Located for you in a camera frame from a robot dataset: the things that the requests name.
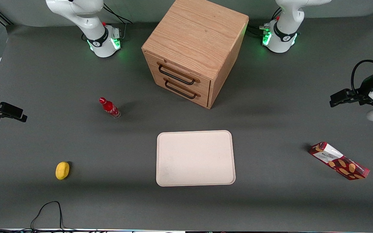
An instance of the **wooden cabinet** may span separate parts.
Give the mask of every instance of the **wooden cabinet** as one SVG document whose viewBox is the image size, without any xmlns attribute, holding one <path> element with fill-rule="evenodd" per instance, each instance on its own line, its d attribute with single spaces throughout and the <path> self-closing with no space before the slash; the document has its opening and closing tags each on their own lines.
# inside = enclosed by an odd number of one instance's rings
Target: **wooden cabinet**
<svg viewBox="0 0 373 233">
<path fill-rule="evenodd" d="M 207 0 L 176 0 L 142 46 L 154 81 L 210 109 L 247 23 L 247 15 Z"/>
</svg>

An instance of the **wire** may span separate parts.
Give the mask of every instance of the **wire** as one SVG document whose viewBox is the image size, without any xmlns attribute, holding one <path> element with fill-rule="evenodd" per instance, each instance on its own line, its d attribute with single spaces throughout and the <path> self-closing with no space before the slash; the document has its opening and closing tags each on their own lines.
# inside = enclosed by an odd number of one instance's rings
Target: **wire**
<svg viewBox="0 0 373 233">
<path fill-rule="evenodd" d="M 105 10 L 107 10 L 107 11 L 110 12 L 110 13 L 112 13 L 112 14 L 115 15 L 116 17 L 118 17 L 122 22 L 123 22 L 122 19 L 124 19 L 124 20 L 126 20 L 127 22 L 129 22 L 131 25 L 133 24 L 133 22 L 130 21 L 129 19 L 123 18 L 123 17 L 120 16 L 120 15 L 117 15 L 117 14 L 116 14 L 113 10 L 111 10 L 110 7 L 108 7 L 105 3 L 104 3 L 104 5 L 105 5 Z"/>
<path fill-rule="evenodd" d="M 373 63 L 373 60 L 369 60 L 369 59 L 367 59 L 367 60 L 362 60 L 362 61 L 358 62 L 358 63 L 355 65 L 354 69 L 352 70 L 352 75 L 351 75 L 351 88 L 352 88 L 352 91 L 353 91 L 354 94 L 355 94 L 355 97 L 358 99 L 359 104 L 361 103 L 361 100 L 359 99 L 358 91 L 355 90 L 354 78 L 355 78 L 355 71 L 356 71 L 356 69 L 358 68 L 359 65 L 361 65 L 361 64 L 364 63 L 364 62 L 370 62 L 370 63 Z"/>
<path fill-rule="evenodd" d="M 82 33 L 82 41 L 87 41 L 87 37 L 86 37 L 86 39 L 83 39 L 83 36 L 84 36 L 84 33 Z"/>
<path fill-rule="evenodd" d="M 8 18 L 6 18 L 1 12 L 0 12 L 0 18 L 2 19 L 2 20 L 4 20 L 4 21 L 6 21 L 6 23 L 8 24 L 8 25 L 13 25 L 13 23 L 8 19 Z"/>
<path fill-rule="evenodd" d="M 262 34 L 257 34 L 257 33 L 253 32 L 253 31 L 250 31 L 248 28 L 247 28 L 246 31 L 250 32 L 251 34 L 253 34 L 253 35 L 257 36 L 257 37 L 262 37 L 263 36 Z"/>
<path fill-rule="evenodd" d="M 273 16 L 271 17 L 271 20 L 273 20 L 278 14 L 280 14 L 281 12 L 281 7 L 279 7 L 273 14 Z"/>
<path fill-rule="evenodd" d="M 60 229 L 63 230 L 63 231 L 65 231 L 65 232 L 71 232 L 71 231 L 67 231 L 67 230 L 64 229 L 64 228 L 68 228 L 68 227 L 66 227 L 66 226 L 64 225 L 64 223 L 63 223 L 63 220 L 62 220 L 62 211 L 61 211 L 61 206 L 60 206 L 60 203 L 59 203 L 58 201 L 47 202 L 46 204 L 44 204 L 44 205 L 40 208 L 40 211 L 38 211 L 37 216 L 35 216 L 35 218 L 31 221 L 30 229 L 32 229 L 33 232 L 36 230 L 36 229 L 34 228 L 34 222 L 35 222 L 35 221 L 37 220 L 37 218 L 40 216 L 41 211 L 43 211 L 43 208 L 44 208 L 46 205 L 51 204 L 51 203 L 57 203 L 57 205 L 58 205 L 58 210 L 60 211 Z"/>
<path fill-rule="evenodd" d="M 125 23 L 123 20 L 126 20 L 127 22 L 129 22 L 130 24 L 133 24 L 133 22 L 132 21 L 130 21 L 129 19 L 126 19 L 126 18 L 123 18 L 122 16 L 120 16 L 120 15 L 117 15 L 112 9 L 110 9 L 110 7 L 108 7 L 108 5 L 106 5 L 105 3 L 104 3 L 104 5 L 105 5 L 105 10 L 107 10 L 109 13 L 111 13 L 111 14 L 113 14 L 113 15 L 115 15 L 124 25 L 125 25 L 125 28 L 123 29 L 123 36 L 122 36 L 122 39 L 124 39 L 125 38 L 125 36 L 126 36 L 126 26 L 128 25 L 127 23 Z"/>
<path fill-rule="evenodd" d="M 123 36 L 122 36 L 122 40 L 125 38 L 125 35 L 126 35 L 126 26 L 127 26 L 128 24 L 125 24 L 125 29 L 123 30 Z"/>
</svg>

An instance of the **drawer handle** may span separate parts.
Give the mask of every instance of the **drawer handle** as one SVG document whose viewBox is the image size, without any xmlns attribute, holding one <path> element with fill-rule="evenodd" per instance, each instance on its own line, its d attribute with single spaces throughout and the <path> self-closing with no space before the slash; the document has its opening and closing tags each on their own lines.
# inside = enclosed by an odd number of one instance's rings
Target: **drawer handle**
<svg viewBox="0 0 373 233">
<path fill-rule="evenodd" d="M 187 94 L 184 94 L 184 93 L 182 93 L 182 92 L 180 92 L 179 90 L 177 90 L 177 89 L 175 89 L 175 88 L 173 88 L 173 87 L 170 87 L 170 86 L 168 86 L 168 80 L 165 80 L 165 86 L 168 88 L 168 89 L 171 89 L 171 90 L 173 90 L 174 92 L 176 92 L 176 93 L 178 93 L 178 94 L 181 94 L 181 95 L 183 95 L 183 96 L 185 96 L 186 98 L 188 98 L 188 99 L 194 99 L 197 95 L 196 94 L 194 94 L 193 96 L 189 96 L 189 95 L 187 95 Z"/>
<path fill-rule="evenodd" d="M 167 75 L 167 76 L 169 76 L 169 77 L 171 77 L 171 78 L 173 78 L 173 79 L 175 79 L 175 80 L 178 80 L 178 81 L 180 81 L 181 83 L 184 83 L 184 84 L 187 84 L 187 85 L 192 85 L 192 84 L 194 84 L 194 82 L 195 82 L 195 79 L 192 79 L 191 82 L 187 82 L 187 81 L 184 81 L 184 80 L 182 80 L 182 79 L 180 79 L 180 78 L 178 78 L 178 77 L 176 77 L 176 76 L 171 75 L 171 74 L 168 73 L 168 72 L 163 71 L 163 70 L 162 70 L 162 65 L 159 65 L 159 68 L 158 68 L 158 69 L 159 69 L 159 72 L 161 72 L 162 74 Z"/>
</svg>

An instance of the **green light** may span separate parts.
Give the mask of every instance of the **green light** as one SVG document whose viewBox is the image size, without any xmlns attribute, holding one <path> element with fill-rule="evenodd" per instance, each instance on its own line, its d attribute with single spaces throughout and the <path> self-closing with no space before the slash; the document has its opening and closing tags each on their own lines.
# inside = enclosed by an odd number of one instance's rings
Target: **green light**
<svg viewBox="0 0 373 233">
<path fill-rule="evenodd" d="M 93 48 L 92 48 L 92 45 L 90 44 L 90 42 L 87 40 L 87 43 L 89 44 L 89 46 L 90 46 L 90 50 L 92 50 L 93 51 Z"/>
<path fill-rule="evenodd" d="M 264 44 L 264 45 L 267 45 L 268 42 L 270 41 L 270 38 L 271 38 L 271 32 L 268 32 L 268 33 L 265 34 L 264 37 L 263 37 L 263 44 Z"/>
<path fill-rule="evenodd" d="M 119 39 L 110 38 L 110 41 L 112 42 L 112 44 L 113 44 L 113 46 L 116 50 L 120 49 L 120 40 Z"/>
<path fill-rule="evenodd" d="M 291 45 L 294 44 L 294 41 L 296 40 L 296 37 L 297 37 L 297 33 L 296 33 L 296 35 L 294 35 L 293 42 L 291 43 Z"/>
</svg>

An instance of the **coca-cola bottle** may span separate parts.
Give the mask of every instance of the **coca-cola bottle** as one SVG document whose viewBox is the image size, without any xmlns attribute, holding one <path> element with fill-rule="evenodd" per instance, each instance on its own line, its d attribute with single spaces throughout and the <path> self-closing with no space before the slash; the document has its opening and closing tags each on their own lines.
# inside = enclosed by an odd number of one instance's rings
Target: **coca-cola bottle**
<svg viewBox="0 0 373 233">
<path fill-rule="evenodd" d="M 103 105 L 103 109 L 108 112 L 113 118 L 120 117 L 120 111 L 114 104 L 105 98 L 101 97 L 99 102 Z"/>
</svg>

